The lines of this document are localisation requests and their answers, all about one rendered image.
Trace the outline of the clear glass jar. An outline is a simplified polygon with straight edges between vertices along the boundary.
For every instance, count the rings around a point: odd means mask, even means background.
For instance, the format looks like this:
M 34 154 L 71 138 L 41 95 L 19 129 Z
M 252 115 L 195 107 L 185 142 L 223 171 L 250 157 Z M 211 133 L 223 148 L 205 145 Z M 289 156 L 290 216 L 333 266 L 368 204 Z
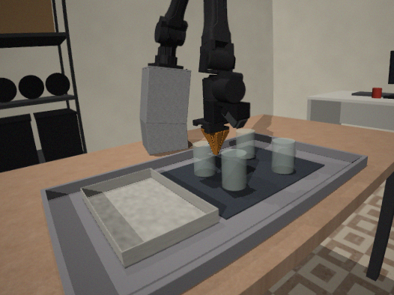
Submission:
M 194 174 L 199 177 L 210 177 L 216 174 L 216 159 L 208 141 L 193 143 Z
M 221 152 L 222 187 L 230 191 L 246 188 L 246 151 L 228 149 Z
M 247 152 L 247 159 L 255 157 L 255 131 L 252 129 L 236 130 L 236 149 Z
M 272 142 L 272 171 L 290 174 L 294 171 L 295 140 L 276 138 Z

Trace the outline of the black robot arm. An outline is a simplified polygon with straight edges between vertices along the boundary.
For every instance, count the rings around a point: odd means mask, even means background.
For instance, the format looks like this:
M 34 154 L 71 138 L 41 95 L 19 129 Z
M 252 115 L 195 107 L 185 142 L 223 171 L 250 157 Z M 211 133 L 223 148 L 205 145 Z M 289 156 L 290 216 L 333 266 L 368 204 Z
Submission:
M 186 39 L 188 23 L 184 20 L 184 14 L 188 1 L 172 0 L 165 16 L 160 16 L 154 32 L 155 42 L 160 43 L 159 55 L 155 55 L 155 63 L 148 63 L 148 66 L 184 69 L 177 65 L 178 58 L 175 56 L 177 47 L 183 46 Z M 250 103 L 241 102 L 246 87 L 243 74 L 233 72 L 235 61 L 234 44 L 231 43 L 228 27 L 227 0 L 204 0 L 198 71 L 217 74 L 204 78 L 202 89 L 203 98 L 218 100 L 204 102 L 205 121 L 228 121 L 233 128 L 239 129 L 250 118 Z

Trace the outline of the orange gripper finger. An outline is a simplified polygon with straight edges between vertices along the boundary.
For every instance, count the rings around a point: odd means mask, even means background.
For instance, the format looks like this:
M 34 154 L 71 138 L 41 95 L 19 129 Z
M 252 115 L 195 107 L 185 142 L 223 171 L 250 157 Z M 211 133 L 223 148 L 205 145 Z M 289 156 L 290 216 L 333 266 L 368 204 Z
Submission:
M 229 130 L 223 130 L 223 131 L 222 131 L 222 138 L 221 138 L 221 142 L 220 142 L 220 145 L 219 145 L 219 151 L 220 151 L 220 148 L 222 147 L 222 144 L 223 144 L 223 142 L 225 141 L 225 138 L 227 137 L 228 133 L 229 133 Z M 214 148 L 215 148 L 214 137 L 213 137 L 211 134 L 210 134 L 210 136 L 211 136 L 211 138 L 212 138 L 213 145 L 214 145 Z M 219 151 L 218 151 L 218 154 L 219 154 Z M 218 155 L 218 154 L 217 154 L 217 155 Z
M 210 133 L 214 137 L 215 148 L 214 148 L 213 141 L 212 141 L 212 138 L 211 138 L 210 134 L 205 133 L 204 129 L 202 129 L 202 128 L 201 128 L 201 131 L 204 134 L 204 137 L 207 139 L 213 154 L 217 155 L 218 151 L 219 151 L 219 145 L 220 145 L 220 142 L 221 142 L 221 138 L 222 138 L 222 131 L 219 131 L 219 132 L 216 132 L 216 133 Z

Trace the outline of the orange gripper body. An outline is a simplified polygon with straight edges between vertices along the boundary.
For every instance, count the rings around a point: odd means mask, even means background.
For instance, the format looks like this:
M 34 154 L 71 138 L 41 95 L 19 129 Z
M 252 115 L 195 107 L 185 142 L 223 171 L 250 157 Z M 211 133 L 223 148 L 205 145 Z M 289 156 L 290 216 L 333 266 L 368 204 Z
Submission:
M 204 107 L 204 102 L 208 101 L 208 102 L 215 102 L 218 101 L 217 99 L 203 99 L 203 107 Z M 199 118 L 199 119 L 195 119 L 193 120 L 193 126 L 198 126 L 199 124 L 201 124 L 201 128 L 204 129 L 205 133 L 216 133 L 219 131 L 223 131 L 223 130 L 229 130 L 228 126 L 224 126 L 224 124 L 229 124 L 228 121 L 220 121 L 220 122 L 216 122 L 216 123 L 211 123 L 208 121 L 205 121 L 205 116 L 203 118 Z

